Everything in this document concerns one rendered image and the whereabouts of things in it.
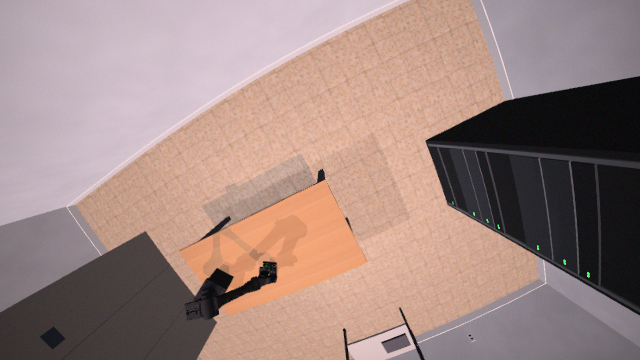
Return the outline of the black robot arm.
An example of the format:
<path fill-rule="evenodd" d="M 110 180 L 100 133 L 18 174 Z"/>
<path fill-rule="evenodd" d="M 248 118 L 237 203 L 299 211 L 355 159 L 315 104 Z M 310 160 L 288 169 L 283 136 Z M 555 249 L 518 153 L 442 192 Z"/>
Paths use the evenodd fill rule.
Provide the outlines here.
<path fill-rule="evenodd" d="M 242 286 L 238 287 L 238 288 L 236 288 L 236 290 L 229 291 L 228 293 L 224 293 L 221 296 L 217 296 L 216 289 L 214 290 L 214 287 L 213 287 L 212 284 L 208 285 L 207 287 L 205 287 L 203 289 L 207 288 L 207 289 L 210 289 L 210 290 L 203 290 L 203 289 L 200 290 L 200 293 L 203 293 L 203 295 L 201 294 L 201 298 L 200 299 L 198 299 L 197 301 L 193 301 L 193 302 L 184 304 L 185 305 L 187 321 L 194 320 L 194 319 L 199 319 L 199 318 L 203 318 L 203 317 L 204 317 L 204 320 L 209 320 L 209 319 L 219 315 L 219 309 L 223 305 L 225 305 L 225 304 L 227 304 L 227 303 L 229 303 L 229 302 L 231 302 L 231 301 L 233 301 L 233 300 L 235 300 L 235 299 L 237 299 L 237 298 L 239 298 L 239 297 L 241 297 L 241 296 L 243 296 L 243 295 L 245 295 L 247 293 L 255 292 L 256 290 L 258 291 L 258 290 L 261 289 L 262 286 L 265 286 L 265 285 L 271 284 L 271 283 L 276 283 L 277 274 L 274 273 L 273 275 L 268 275 L 268 271 L 263 270 L 262 276 L 264 276 L 264 277 L 262 277 L 262 276 L 253 277 L 250 280 L 251 282 L 247 281 L 247 283 L 242 285 L 243 287 Z M 211 292 L 213 292 L 213 293 L 211 293 Z M 214 311 L 214 309 L 215 309 L 215 311 Z"/>

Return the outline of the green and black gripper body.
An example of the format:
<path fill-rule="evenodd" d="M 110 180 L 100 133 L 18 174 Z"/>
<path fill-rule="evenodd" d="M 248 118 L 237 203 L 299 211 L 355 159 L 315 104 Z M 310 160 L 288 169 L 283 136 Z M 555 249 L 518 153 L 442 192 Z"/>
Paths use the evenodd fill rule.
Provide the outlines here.
<path fill-rule="evenodd" d="M 258 276 L 262 276 L 263 270 L 268 271 L 268 275 L 269 275 L 269 269 L 268 268 L 263 268 L 263 267 L 259 267 L 259 275 Z M 264 276 L 262 276 L 264 277 Z"/>

